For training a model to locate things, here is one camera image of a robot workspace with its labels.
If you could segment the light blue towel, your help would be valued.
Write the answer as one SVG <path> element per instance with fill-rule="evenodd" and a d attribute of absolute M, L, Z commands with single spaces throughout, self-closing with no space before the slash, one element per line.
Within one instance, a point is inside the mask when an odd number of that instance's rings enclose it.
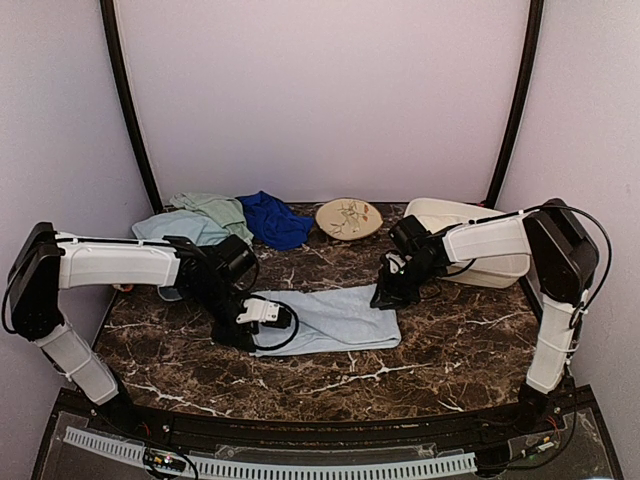
<path fill-rule="evenodd" d="M 261 296 L 291 307 L 299 323 L 284 330 L 262 327 L 254 336 L 263 356 L 294 356 L 394 348 L 401 333 L 393 310 L 370 307 L 373 285 L 303 293 L 262 291 Z"/>

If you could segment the white plastic basin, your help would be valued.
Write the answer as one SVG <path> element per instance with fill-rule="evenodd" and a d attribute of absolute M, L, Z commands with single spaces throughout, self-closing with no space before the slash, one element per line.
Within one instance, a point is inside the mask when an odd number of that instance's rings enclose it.
<path fill-rule="evenodd" d="M 409 202 L 404 212 L 404 216 L 414 215 L 432 233 L 447 226 L 499 214 L 497 210 L 477 205 L 433 198 L 416 198 Z M 449 266 L 447 272 L 451 277 L 444 279 L 466 285 L 504 289 L 513 285 L 530 269 L 530 257 L 527 255 L 480 258 L 468 270 L 461 272 L 468 263 L 469 260 Z"/>

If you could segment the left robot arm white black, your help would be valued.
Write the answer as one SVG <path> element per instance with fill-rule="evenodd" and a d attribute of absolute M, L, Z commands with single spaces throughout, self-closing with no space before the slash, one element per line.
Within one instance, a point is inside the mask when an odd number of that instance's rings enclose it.
<path fill-rule="evenodd" d="M 195 298 L 213 316 L 223 340 L 242 337 L 237 318 L 244 291 L 236 282 L 257 260 L 236 235 L 199 247 L 185 237 L 133 240 L 79 237 L 49 222 L 30 231 L 7 278 L 1 307 L 5 331 L 40 348 L 95 405 L 120 436 L 141 427 L 140 412 L 125 399 L 115 374 L 60 310 L 60 291 L 93 285 L 154 285 Z"/>

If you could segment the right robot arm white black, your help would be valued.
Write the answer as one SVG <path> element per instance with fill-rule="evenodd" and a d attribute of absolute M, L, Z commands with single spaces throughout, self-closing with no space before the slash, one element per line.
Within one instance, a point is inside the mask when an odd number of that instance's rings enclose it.
<path fill-rule="evenodd" d="M 583 316 L 603 284 L 599 250 L 582 222 L 592 215 L 554 198 L 510 213 L 418 198 L 389 230 L 394 249 L 381 267 L 370 305 L 402 309 L 421 300 L 434 278 L 506 288 L 535 273 L 542 320 L 525 387 L 554 390 L 576 351 Z"/>

